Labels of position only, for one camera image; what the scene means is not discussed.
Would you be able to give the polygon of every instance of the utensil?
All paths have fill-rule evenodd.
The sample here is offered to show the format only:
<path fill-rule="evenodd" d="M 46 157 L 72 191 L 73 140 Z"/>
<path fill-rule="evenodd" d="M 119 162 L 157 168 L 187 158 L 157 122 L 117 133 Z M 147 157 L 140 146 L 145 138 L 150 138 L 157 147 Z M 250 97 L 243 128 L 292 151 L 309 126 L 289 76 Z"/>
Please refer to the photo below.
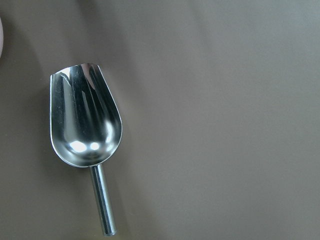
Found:
<path fill-rule="evenodd" d="M 84 63 L 51 75 L 50 135 L 64 162 L 90 168 L 103 233 L 116 234 L 101 163 L 118 148 L 122 122 L 98 65 Z"/>

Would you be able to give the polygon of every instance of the scoop handle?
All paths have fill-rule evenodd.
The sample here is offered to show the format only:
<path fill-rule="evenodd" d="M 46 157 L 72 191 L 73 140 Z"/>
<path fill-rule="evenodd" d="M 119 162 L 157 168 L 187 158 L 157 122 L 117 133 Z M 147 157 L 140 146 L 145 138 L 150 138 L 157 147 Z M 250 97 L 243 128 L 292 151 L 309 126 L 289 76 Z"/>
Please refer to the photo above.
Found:
<path fill-rule="evenodd" d="M 108 188 L 102 165 L 90 167 L 91 178 L 98 206 L 102 231 L 105 236 L 115 235 L 117 232 L 114 216 L 111 209 Z"/>

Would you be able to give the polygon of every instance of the scoop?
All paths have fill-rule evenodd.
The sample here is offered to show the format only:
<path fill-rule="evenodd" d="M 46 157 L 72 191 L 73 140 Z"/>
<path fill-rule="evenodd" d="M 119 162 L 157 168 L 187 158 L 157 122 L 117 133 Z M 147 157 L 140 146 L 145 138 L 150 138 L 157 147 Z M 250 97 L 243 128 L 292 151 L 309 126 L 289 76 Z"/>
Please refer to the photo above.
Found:
<path fill-rule="evenodd" d="M 115 235 L 101 163 L 118 148 L 122 122 L 98 65 L 84 63 L 51 75 L 50 135 L 54 151 L 64 162 L 90 168 L 103 234 Z"/>

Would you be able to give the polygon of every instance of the stainless steel scoop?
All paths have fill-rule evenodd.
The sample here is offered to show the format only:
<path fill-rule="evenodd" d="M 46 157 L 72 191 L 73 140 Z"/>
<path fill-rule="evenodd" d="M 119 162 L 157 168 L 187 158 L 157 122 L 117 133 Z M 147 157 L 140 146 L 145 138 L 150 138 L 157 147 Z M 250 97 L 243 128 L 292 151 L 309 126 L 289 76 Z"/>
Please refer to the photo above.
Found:
<path fill-rule="evenodd" d="M 122 122 L 98 65 L 84 63 L 51 75 L 50 130 L 63 161 L 90 168 L 103 233 L 116 234 L 101 163 L 118 148 Z"/>

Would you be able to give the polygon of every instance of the ice scoop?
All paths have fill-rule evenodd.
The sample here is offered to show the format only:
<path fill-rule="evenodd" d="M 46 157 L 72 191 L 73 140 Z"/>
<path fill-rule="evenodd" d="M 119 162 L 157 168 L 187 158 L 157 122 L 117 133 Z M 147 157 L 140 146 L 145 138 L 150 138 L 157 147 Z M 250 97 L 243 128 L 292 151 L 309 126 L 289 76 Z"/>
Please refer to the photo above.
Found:
<path fill-rule="evenodd" d="M 90 168 L 103 234 L 116 234 L 101 163 L 118 148 L 122 122 L 98 65 L 84 63 L 51 75 L 50 135 L 64 162 Z"/>

